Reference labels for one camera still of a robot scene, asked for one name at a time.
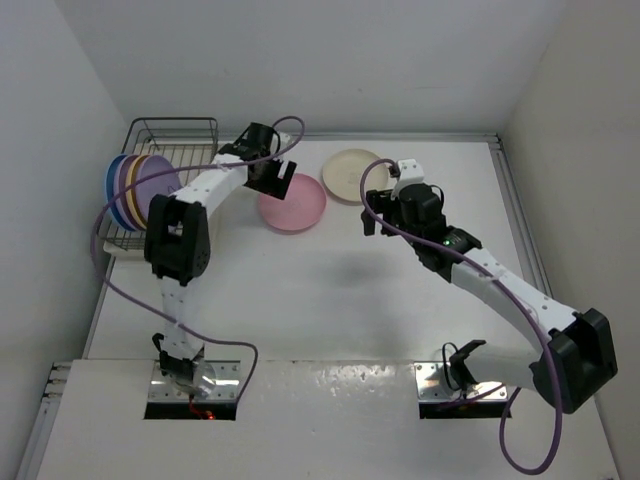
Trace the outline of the pink plate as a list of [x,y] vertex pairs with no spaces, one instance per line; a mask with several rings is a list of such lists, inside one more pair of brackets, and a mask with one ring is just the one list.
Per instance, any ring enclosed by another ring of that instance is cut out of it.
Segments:
[[322,218],[326,205],[327,195],[323,186],[305,174],[293,176],[283,200],[266,194],[258,198],[258,211],[266,224],[285,233],[313,227]]

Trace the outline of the cream plate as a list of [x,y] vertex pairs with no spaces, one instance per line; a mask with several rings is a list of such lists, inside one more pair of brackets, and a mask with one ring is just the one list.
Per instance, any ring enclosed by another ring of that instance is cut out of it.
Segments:
[[350,204],[360,200],[360,181],[365,169],[379,156],[364,149],[346,149],[332,155],[322,167],[322,180],[328,191]]

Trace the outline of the orange plate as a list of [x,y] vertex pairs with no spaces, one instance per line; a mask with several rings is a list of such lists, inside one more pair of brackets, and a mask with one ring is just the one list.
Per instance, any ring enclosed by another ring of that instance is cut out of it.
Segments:
[[144,163],[144,161],[148,157],[149,157],[149,154],[138,155],[133,160],[131,166],[127,170],[127,177],[126,177],[126,183],[125,183],[125,185],[129,187],[129,190],[126,192],[127,205],[140,231],[144,231],[146,229],[146,220],[144,219],[141,213],[141,210],[138,206],[137,194],[136,194],[135,188],[133,187],[133,184],[137,180],[138,170],[140,169],[141,165]]

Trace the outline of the blue plate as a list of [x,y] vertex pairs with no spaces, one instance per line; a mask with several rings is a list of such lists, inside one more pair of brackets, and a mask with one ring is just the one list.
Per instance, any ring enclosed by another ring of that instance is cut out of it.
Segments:
[[[109,166],[106,168],[105,176],[104,176],[104,193],[105,193],[106,203],[108,203],[113,198],[115,172],[117,167],[120,165],[120,162],[125,158],[126,158],[125,154],[117,155],[116,157],[113,158]],[[119,227],[128,231],[128,225],[125,223],[118,209],[114,205],[109,207],[108,213],[113,222],[115,222]]]

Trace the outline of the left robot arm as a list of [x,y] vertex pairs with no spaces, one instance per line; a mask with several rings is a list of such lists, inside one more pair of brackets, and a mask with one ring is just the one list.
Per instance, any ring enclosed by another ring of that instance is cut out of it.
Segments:
[[296,169],[281,157],[290,144],[290,135],[252,122],[186,186],[150,202],[144,258],[160,281],[163,314],[171,318],[153,341],[161,372],[195,395],[215,385],[214,370],[203,360],[205,341],[187,319],[187,303],[211,260],[210,219],[240,187],[284,199]]

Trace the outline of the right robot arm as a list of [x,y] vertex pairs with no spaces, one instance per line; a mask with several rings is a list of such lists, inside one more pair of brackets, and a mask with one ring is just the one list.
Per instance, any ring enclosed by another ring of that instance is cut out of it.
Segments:
[[449,360],[448,377],[457,388],[503,381],[572,414],[617,375],[606,316],[563,305],[519,278],[476,237],[448,224],[430,186],[412,184],[399,194],[363,190],[361,197],[365,235],[402,236],[424,267],[481,300],[529,342],[509,356],[484,340],[469,341]]

